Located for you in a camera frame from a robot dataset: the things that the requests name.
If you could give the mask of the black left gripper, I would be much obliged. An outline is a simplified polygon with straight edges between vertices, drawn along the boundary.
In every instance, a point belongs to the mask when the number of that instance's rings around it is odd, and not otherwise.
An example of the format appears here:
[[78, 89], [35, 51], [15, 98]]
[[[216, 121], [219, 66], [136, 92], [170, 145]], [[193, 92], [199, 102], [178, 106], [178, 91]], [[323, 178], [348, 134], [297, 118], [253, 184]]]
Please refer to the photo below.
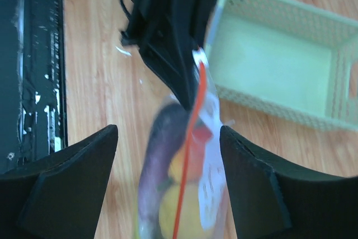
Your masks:
[[131, 0], [121, 7], [129, 22], [121, 32], [124, 46], [140, 45], [146, 65], [191, 110], [195, 99], [192, 50], [202, 47], [216, 0]]

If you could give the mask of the clear zip top bag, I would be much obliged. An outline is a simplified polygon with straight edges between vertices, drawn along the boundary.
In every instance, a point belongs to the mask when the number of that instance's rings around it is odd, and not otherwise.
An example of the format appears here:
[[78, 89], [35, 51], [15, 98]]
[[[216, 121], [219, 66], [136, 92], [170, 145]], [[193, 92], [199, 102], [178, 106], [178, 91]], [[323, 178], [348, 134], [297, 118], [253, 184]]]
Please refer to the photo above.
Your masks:
[[[183, 145], [169, 165], [167, 188], [164, 194], [172, 185], [180, 186], [172, 238], [178, 238], [181, 207], [187, 184], [197, 185], [202, 228], [204, 230], [213, 228], [212, 238], [223, 238], [229, 207], [229, 194], [220, 152], [219, 138], [223, 124], [220, 119], [219, 99], [204, 50], [202, 48], [195, 49], [192, 56], [195, 61], [194, 81], [197, 84], [195, 103], [193, 108], [188, 111], [190, 118]], [[169, 95], [164, 99], [159, 110], [172, 102], [180, 104], [174, 95]], [[140, 238], [138, 235], [137, 200], [133, 236]], [[159, 225], [159, 211], [155, 238], [164, 238]]]

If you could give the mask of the yellow fake orange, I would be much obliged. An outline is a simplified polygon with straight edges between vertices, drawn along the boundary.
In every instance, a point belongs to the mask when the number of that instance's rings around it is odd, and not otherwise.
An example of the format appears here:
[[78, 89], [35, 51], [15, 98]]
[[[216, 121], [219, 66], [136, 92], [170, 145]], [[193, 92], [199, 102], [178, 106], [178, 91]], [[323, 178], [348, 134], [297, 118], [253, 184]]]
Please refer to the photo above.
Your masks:
[[[159, 207], [159, 225], [164, 238], [172, 239], [175, 225], [180, 186], [172, 185], [164, 194]], [[213, 228], [204, 230], [200, 222], [198, 188], [187, 184], [183, 196], [178, 227], [178, 238], [212, 238]]]

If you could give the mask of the light green plastic basket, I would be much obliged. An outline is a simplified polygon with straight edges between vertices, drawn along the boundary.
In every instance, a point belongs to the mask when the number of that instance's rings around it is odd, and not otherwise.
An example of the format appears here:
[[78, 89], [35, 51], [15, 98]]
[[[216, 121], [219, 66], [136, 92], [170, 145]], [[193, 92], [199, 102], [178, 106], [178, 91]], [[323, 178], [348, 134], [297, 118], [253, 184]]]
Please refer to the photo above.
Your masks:
[[295, 0], [218, 0], [205, 52], [218, 95], [320, 130], [357, 129], [357, 22]]

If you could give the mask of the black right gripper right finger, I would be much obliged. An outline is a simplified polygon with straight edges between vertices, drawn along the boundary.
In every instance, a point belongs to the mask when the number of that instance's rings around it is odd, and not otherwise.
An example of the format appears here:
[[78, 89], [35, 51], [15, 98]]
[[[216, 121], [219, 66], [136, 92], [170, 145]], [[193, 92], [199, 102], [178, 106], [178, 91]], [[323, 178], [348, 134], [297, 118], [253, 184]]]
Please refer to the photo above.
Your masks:
[[357, 237], [357, 177], [297, 165], [228, 126], [220, 150], [238, 238]]

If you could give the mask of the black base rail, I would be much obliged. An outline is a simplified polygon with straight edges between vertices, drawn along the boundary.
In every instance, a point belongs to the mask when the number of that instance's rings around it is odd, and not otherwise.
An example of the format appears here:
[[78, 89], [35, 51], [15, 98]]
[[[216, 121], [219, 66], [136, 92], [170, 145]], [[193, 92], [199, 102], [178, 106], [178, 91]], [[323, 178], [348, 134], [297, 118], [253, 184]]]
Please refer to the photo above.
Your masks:
[[1, 0], [1, 173], [67, 144], [63, 0]]

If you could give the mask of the purple fake eggplant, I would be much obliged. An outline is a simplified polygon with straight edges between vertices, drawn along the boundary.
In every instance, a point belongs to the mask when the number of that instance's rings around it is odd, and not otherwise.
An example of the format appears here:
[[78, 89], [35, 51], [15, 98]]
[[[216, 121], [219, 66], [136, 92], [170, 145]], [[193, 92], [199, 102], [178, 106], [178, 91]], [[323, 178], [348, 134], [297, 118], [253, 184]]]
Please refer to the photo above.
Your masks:
[[190, 113], [180, 104], [164, 105], [150, 129], [138, 185], [138, 235], [155, 238], [159, 205], [166, 190], [168, 168], [182, 147]]

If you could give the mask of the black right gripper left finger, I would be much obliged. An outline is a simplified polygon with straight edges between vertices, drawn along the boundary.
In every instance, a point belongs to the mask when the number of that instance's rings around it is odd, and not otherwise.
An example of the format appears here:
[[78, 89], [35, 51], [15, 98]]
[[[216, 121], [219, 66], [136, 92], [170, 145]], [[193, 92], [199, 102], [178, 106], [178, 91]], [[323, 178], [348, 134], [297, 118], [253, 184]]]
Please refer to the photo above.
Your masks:
[[94, 238], [117, 141], [108, 125], [1, 174], [1, 238]]

